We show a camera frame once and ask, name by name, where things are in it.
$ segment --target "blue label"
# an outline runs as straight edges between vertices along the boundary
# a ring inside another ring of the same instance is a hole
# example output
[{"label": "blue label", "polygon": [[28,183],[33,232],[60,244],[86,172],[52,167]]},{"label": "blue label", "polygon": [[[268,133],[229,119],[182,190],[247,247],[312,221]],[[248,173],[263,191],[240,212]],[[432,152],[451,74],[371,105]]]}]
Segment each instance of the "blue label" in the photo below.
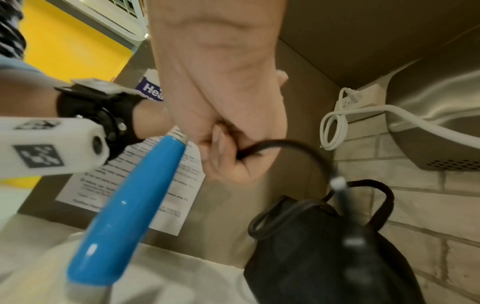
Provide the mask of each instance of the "blue label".
[{"label": "blue label", "polygon": [[150,100],[163,101],[162,90],[156,84],[151,83],[146,77],[143,77],[135,88],[144,93]]}]

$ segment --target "white cable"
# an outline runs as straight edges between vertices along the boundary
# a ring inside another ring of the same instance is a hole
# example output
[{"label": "white cable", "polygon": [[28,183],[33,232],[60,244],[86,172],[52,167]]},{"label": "white cable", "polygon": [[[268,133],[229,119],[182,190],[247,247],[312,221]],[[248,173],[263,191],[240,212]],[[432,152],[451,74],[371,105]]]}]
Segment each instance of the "white cable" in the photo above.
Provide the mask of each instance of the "white cable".
[{"label": "white cable", "polygon": [[[453,142],[456,142],[462,145],[480,149],[479,137],[467,135],[464,133],[447,129],[442,126],[432,124],[396,106],[385,105],[385,106],[368,107],[368,108],[344,111],[344,105],[343,105],[344,92],[350,93],[351,90],[348,88],[343,88],[340,90],[340,96],[338,97],[338,101],[335,104],[334,111],[326,114],[320,123],[320,144],[321,144],[321,147],[324,148],[325,150],[333,150],[337,148],[340,144],[342,144],[342,142],[345,140],[345,137],[347,136],[347,131],[349,128],[349,123],[347,121],[346,115],[357,114],[357,113],[382,112],[382,111],[388,111],[388,112],[394,113],[402,117],[403,119],[411,122],[415,126],[427,132],[435,134],[437,136],[443,137],[445,139],[451,140]],[[330,126],[335,120],[337,121],[335,134],[333,138],[330,141],[328,141]]]}]

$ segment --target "black wrist strap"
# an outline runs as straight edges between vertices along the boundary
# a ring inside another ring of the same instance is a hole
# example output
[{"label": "black wrist strap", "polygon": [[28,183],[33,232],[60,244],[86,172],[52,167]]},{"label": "black wrist strap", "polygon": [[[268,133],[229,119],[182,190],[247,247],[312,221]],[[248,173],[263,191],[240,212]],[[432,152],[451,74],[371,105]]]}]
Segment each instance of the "black wrist strap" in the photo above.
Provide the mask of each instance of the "black wrist strap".
[{"label": "black wrist strap", "polygon": [[56,102],[59,117],[87,118],[103,126],[110,148],[108,160],[119,156],[126,146],[143,141],[133,128],[134,108],[144,99],[142,96],[108,95],[79,84],[55,89],[61,92]]}]

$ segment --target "hand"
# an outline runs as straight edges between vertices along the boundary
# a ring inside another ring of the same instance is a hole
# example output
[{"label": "hand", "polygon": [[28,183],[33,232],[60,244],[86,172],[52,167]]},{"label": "hand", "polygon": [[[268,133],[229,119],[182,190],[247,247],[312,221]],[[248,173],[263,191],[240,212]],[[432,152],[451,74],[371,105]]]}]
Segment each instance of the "hand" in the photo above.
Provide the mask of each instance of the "hand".
[{"label": "hand", "polygon": [[163,96],[198,144],[207,175],[250,183],[278,149],[236,160],[237,150],[284,138],[287,116],[275,68],[285,0],[150,0],[149,28]]}]

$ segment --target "brick wall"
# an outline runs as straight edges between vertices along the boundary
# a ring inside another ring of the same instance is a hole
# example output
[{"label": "brick wall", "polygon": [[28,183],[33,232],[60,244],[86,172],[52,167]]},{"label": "brick wall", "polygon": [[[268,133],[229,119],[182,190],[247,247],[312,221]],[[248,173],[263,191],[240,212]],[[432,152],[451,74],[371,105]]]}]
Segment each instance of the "brick wall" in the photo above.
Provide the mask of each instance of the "brick wall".
[{"label": "brick wall", "polygon": [[[410,262],[428,304],[480,303],[480,172],[423,171],[387,132],[385,115],[351,123],[334,160],[347,180],[371,178],[395,194],[380,231]],[[370,216],[380,191],[353,189],[358,212]]]}]

